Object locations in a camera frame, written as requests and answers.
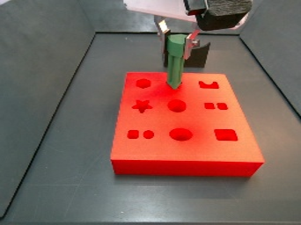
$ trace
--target small circular hole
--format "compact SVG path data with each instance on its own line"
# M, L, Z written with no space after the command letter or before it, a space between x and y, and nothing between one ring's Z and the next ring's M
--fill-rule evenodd
M152 132L151 130L145 130L145 131L143 132L143 137L144 137L145 139L151 139L151 138L153 137L153 132Z
M140 79L136 81L136 86L141 89L151 87L151 81L147 79Z
M167 106L175 113L180 113L185 110L185 103L177 99L171 100Z
M192 137L192 133L188 129L175 128L169 131L169 137L176 141L185 141Z

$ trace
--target green peg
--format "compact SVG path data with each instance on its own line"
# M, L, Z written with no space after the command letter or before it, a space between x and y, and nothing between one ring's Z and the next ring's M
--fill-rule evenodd
M180 85L181 72L183 72L183 51L184 39L187 35L173 34L167 38L167 52L168 52L168 77L167 84L172 89L177 89Z

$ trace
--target gray table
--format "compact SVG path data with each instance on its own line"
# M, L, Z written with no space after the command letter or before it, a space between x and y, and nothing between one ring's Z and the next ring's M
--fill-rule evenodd
M127 71L164 71L155 34L98 34L1 222L301 222L301 126L236 36L211 41L266 158L251 178L113 176L111 140Z

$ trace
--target rectangular hole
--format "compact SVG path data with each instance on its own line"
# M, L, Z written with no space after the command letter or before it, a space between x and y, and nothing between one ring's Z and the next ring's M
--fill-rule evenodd
M236 132L232 129L215 129L215 137L218 141L236 141Z

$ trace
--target red shape sorter block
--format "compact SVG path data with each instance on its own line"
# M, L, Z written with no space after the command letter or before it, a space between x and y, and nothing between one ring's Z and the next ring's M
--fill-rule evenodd
M127 74L115 173L251 176L264 160L226 76L185 73L176 90L165 79L161 72Z

